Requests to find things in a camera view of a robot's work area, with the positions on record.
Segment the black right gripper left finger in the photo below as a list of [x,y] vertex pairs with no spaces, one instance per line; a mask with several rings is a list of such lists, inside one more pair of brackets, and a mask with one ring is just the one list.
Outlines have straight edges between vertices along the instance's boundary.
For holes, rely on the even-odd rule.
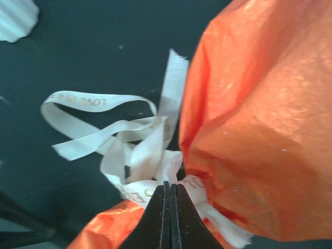
[[171,247],[170,184],[156,187],[140,221],[120,249],[169,249]]

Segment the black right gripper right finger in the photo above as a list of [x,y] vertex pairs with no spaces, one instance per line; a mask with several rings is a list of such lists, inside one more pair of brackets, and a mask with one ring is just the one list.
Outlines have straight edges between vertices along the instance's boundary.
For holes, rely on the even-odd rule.
[[222,249],[200,218],[184,185],[170,187],[170,248]]

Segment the cream printed ribbon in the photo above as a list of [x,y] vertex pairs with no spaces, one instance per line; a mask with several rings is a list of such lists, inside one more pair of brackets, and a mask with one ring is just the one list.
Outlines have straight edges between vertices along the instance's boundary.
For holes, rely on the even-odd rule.
[[189,62],[171,50],[159,105],[148,102],[152,115],[120,120],[99,129],[65,112],[69,107],[90,113],[144,101],[136,95],[58,91],[41,105],[44,119],[69,141],[54,150],[73,161],[91,153],[102,155],[101,173],[116,187],[123,202],[98,214],[70,244],[70,248],[119,248],[140,221],[156,187],[164,182],[184,185],[204,225],[223,248],[244,248],[252,234],[234,224],[208,203],[199,177],[178,180],[183,162],[180,151],[168,150],[176,129]]

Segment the orange wrapping paper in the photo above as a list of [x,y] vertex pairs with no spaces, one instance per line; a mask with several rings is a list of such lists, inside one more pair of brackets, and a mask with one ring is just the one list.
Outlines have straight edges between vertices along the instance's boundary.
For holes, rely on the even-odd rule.
[[226,248],[331,238],[331,1],[232,1],[187,74],[180,163]]

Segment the white ribbed vase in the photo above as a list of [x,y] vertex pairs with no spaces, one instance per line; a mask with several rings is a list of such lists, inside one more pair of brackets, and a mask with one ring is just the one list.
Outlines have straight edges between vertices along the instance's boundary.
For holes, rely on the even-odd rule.
[[1,41],[15,43],[38,23],[39,7],[32,0],[1,1]]

